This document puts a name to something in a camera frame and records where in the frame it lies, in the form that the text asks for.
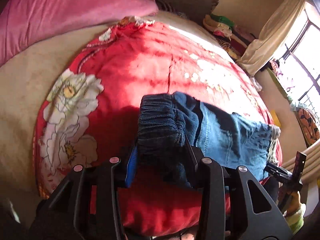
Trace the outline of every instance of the denim fabric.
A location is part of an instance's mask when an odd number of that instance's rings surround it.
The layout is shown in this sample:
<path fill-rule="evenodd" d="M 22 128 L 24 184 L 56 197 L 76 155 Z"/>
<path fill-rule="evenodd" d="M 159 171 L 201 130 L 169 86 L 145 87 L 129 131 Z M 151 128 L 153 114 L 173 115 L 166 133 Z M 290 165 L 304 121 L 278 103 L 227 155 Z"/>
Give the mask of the denim fabric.
<path fill-rule="evenodd" d="M 181 92 L 146 95 L 140 105 L 138 147 L 144 163 L 160 167 L 164 180 L 190 187 L 182 146 L 191 145 L 221 166 L 246 166 L 257 180 L 268 176 L 267 162 L 276 163 L 280 129 L 228 114 Z"/>

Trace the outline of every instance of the wall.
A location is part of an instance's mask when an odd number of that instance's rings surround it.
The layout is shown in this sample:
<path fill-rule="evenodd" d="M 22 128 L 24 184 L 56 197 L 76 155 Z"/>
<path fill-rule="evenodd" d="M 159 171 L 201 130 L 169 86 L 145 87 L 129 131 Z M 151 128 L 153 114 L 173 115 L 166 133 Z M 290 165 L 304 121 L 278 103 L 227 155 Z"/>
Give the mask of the wall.
<path fill-rule="evenodd" d="M 256 37 L 270 16 L 284 0 L 219 0 L 214 10 L 217 15 L 224 15 L 237 25 L 247 27 Z"/>
<path fill-rule="evenodd" d="M 266 104 L 269 111 L 275 110 L 280 121 L 281 134 L 279 141 L 284 163 L 291 158 L 294 158 L 297 151 L 301 152 L 307 148 L 303 134 L 296 116 L 290 110 L 288 101 L 281 95 L 268 71 L 258 71 L 255 78 L 262 86 L 262 91 L 259 92 L 259 95 L 263 102 Z"/>

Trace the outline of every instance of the curtain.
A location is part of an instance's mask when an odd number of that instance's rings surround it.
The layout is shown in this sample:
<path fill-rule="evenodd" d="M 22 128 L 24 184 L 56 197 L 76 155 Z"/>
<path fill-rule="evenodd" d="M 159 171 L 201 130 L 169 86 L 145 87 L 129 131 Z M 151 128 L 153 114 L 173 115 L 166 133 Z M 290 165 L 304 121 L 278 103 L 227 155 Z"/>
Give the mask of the curtain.
<path fill-rule="evenodd" d="M 303 151 L 307 155 L 301 180 L 303 183 L 310 183 L 320 176 L 320 140 Z M 283 163 L 282 167 L 293 171 L 295 158 Z"/>
<path fill-rule="evenodd" d="M 236 62 L 251 76 L 270 60 L 282 45 L 293 23 L 304 9 L 306 0 L 284 0 L 254 40 Z"/>

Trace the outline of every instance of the silver screw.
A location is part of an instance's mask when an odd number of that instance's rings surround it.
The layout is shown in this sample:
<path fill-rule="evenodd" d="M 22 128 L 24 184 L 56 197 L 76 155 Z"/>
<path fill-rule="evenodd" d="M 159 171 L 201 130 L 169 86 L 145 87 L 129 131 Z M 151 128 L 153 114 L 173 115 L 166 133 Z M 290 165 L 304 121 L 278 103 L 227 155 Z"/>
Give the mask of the silver screw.
<path fill-rule="evenodd" d="M 119 158 L 118 157 L 112 157 L 112 158 L 110 158 L 110 162 L 111 163 L 118 163 L 119 162 Z"/>
<path fill-rule="evenodd" d="M 204 157 L 202 159 L 202 162 L 205 163 L 205 164 L 210 164 L 210 163 L 212 163 L 212 160 L 210 158 L 208 158 L 208 157 Z"/>
<path fill-rule="evenodd" d="M 241 171 L 241 172 L 247 172 L 248 169 L 247 169 L 247 167 L 245 167 L 245 166 L 239 166 L 239 171 Z"/>
<path fill-rule="evenodd" d="M 80 164 L 73 167 L 73 170 L 76 171 L 76 172 L 82 171 L 82 169 L 83 169 L 83 166 L 80 165 Z"/>

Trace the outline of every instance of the pink pillow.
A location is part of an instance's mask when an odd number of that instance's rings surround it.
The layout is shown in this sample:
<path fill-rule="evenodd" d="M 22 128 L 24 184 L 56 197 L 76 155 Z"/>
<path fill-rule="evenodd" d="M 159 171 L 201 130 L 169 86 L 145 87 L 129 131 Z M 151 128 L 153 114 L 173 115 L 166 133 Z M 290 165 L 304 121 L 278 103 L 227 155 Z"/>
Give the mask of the pink pillow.
<path fill-rule="evenodd" d="M 154 0 L 9 0 L 0 15 L 0 66 L 37 41 L 157 12 Z"/>

